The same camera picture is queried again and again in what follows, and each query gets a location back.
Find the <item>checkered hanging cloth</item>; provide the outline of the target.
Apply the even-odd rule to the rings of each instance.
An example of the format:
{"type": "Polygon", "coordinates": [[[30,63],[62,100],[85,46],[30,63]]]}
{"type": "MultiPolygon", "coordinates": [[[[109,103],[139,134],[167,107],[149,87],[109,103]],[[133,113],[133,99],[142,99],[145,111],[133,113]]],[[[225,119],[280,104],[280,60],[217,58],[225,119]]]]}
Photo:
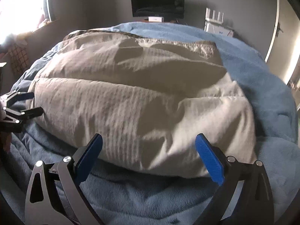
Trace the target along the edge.
{"type": "Polygon", "coordinates": [[[21,76],[29,66],[29,57],[26,48],[14,43],[9,48],[8,53],[14,76],[21,76]]]}

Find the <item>black flat screen television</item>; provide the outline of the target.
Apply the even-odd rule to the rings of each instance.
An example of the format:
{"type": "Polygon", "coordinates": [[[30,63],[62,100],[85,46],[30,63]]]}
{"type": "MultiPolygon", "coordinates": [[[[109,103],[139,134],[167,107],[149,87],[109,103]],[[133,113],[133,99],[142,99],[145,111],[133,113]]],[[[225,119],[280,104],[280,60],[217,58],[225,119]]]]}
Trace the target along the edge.
{"type": "Polygon", "coordinates": [[[133,17],[167,17],[183,19],[185,0],[131,0],[133,17]]]}

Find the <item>white door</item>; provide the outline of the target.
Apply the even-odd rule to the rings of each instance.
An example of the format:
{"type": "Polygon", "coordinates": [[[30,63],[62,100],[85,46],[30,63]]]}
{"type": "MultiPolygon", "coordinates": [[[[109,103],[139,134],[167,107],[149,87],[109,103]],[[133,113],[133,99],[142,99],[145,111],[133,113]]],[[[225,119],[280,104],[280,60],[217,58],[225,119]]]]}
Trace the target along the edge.
{"type": "Polygon", "coordinates": [[[299,18],[288,0],[277,0],[276,20],[265,57],[269,70],[285,84],[299,60],[299,18]]]}

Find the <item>wooden television stand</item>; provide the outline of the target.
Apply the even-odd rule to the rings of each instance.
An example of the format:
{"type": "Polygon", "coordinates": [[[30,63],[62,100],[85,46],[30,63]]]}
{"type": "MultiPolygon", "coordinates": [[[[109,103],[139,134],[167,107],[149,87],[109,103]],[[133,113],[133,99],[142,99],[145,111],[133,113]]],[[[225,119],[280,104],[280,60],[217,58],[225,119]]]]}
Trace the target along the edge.
{"type": "MultiPolygon", "coordinates": [[[[149,19],[142,19],[142,20],[138,20],[138,22],[145,22],[145,23],[159,23],[159,21],[149,21],[149,19]]],[[[167,21],[163,21],[163,23],[173,23],[173,24],[185,24],[186,23],[180,23],[178,20],[167,20],[167,21]]]]}

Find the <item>white box under television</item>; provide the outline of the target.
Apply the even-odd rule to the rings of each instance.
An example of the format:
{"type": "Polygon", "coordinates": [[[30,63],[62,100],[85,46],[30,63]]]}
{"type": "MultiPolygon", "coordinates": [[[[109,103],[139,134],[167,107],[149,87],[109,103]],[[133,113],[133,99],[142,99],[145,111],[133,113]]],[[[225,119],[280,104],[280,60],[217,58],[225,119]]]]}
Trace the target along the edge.
{"type": "Polygon", "coordinates": [[[148,17],[149,22],[164,22],[163,17],[156,17],[156,16],[149,16],[148,17]]]}

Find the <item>bright window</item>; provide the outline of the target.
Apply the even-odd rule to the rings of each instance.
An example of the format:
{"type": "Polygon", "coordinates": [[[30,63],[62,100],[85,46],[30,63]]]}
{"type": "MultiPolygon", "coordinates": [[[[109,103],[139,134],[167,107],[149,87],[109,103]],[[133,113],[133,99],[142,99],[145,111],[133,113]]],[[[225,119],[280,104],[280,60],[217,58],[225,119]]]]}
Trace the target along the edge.
{"type": "Polygon", "coordinates": [[[1,0],[1,44],[52,20],[49,0],[1,0]]]}

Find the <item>white puffy down jacket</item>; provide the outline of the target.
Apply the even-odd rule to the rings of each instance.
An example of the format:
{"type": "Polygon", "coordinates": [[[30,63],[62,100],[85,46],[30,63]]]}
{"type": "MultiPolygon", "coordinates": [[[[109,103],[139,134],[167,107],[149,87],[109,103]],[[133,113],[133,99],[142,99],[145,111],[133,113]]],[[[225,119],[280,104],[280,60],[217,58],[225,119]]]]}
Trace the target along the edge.
{"type": "Polygon", "coordinates": [[[238,161],[256,159],[252,106],[211,41],[71,34],[28,90],[26,105],[44,110],[40,127],[78,148],[98,133],[99,158],[129,170],[206,175],[198,134],[238,161]]]}

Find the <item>white router with antennas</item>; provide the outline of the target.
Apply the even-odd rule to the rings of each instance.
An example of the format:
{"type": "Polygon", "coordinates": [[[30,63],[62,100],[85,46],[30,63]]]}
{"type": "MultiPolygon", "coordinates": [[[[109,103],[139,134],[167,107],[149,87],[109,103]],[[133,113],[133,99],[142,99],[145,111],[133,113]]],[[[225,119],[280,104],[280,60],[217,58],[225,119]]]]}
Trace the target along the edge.
{"type": "Polygon", "coordinates": [[[224,23],[224,13],[210,8],[206,8],[204,31],[232,38],[234,36],[234,30],[224,23]]]}

